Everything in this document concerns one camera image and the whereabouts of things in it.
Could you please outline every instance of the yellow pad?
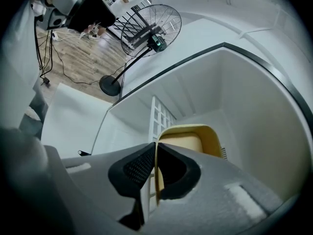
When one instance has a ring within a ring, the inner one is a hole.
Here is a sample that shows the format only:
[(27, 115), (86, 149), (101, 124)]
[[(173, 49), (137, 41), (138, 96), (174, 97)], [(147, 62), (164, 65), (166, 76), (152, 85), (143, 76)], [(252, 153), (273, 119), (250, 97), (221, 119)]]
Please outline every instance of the yellow pad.
[(159, 142), (222, 158), (219, 138), (215, 131), (207, 125), (176, 125), (164, 130), (156, 142), (155, 184), (157, 204), (160, 200), (160, 191), (164, 189), (162, 173), (157, 166), (157, 145)]
[(193, 132), (164, 135), (159, 139), (159, 142), (203, 152), (201, 139)]

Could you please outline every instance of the white grid panel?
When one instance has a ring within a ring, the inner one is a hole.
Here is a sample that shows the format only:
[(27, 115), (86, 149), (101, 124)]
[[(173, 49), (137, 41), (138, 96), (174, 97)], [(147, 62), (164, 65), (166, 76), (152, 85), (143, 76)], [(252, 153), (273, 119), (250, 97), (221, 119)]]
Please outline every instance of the white grid panel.
[[(159, 135), (166, 128), (175, 125), (176, 119), (172, 113), (163, 105), (163, 103), (156, 97), (152, 97), (150, 126), (149, 126), (149, 140), (148, 142), (156, 142)], [(153, 169), (150, 175), (149, 183), (149, 213), (153, 212), (157, 207), (156, 190), (155, 190), (155, 170)]]
[(159, 135), (166, 128), (175, 124), (175, 118), (172, 113), (162, 104), (157, 97), (152, 97), (149, 140), (148, 142), (156, 142)]

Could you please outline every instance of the power strip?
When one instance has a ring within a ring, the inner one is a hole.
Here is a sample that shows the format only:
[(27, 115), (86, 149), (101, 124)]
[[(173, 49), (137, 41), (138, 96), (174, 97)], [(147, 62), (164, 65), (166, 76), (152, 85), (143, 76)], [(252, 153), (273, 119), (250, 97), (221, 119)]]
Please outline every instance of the power strip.
[(58, 37), (56, 32), (52, 33), (52, 39), (55, 40), (55, 41), (59, 40), (59, 37)]

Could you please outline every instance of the white enclosure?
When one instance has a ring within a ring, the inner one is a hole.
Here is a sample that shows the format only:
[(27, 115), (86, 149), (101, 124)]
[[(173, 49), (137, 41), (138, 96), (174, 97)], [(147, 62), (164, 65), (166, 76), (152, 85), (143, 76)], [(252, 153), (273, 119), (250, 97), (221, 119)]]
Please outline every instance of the white enclosure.
[(109, 109), (93, 155), (151, 142), (155, 96), (175, 124), (212, 127), (227, 159), (283, 200), (300, 191), (311, 169), (312, 136), (296, 101), (268, 70), (220, 47), (163, 73)]

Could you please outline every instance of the black mesh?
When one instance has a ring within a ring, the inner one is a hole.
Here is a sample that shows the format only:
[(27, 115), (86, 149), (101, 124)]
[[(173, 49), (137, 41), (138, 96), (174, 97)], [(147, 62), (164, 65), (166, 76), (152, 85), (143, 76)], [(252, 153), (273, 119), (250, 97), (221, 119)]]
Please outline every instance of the black mesh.
[(154, 167), (154, 156), (154, 150), (150, 150), (124, 165), (125, 175), (140, 188), (143, 187)]
[[(139, 10), (138, 13), (139, 15), (133, 14), (132, 17), (128, 19), (122, 30), (122, 37), (129, 41), (127, 45), (122, 44), (122, 48), (126, 54), (132, 57), (137, 57), (140, 53), (146, 50), (145, 47), (147, 46), (148, 40), (147, 35), (151, 34), (151, 32), (153, 33), (153, 30), (157, 27), (161, 28), (159, 35), (165, 40), (167, 46), (169, 46), (178, 36), (181, 29), (181, 17), (174, 8), (167, 5), (157, 4), (145, 7)], [(144, 21), (151, 26), (150, 30), (145, 30), (147, 29), (147, 25)], [(141, 31), (145, 31), (145, 33), (137, 38), (136, 35)], [(138, 41), (141, 41), (144, 38), (146, 38), (146, 41), (136, 45)], [(151, 56), (154, 54), (156, 54), (156, 52), (152, 50), (145, 56)]]

